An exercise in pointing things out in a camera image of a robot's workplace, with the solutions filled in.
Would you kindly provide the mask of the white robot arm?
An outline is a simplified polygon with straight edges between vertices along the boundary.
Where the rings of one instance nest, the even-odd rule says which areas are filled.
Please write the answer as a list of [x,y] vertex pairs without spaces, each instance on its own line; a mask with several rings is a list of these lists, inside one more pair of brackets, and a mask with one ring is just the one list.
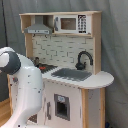
[[43,79],[39,68],[27,57],[10,47],[0,49],[0,71],[18,82],[16,108],[10,119],[0,128],[34,128],[27,120],[42,107]]

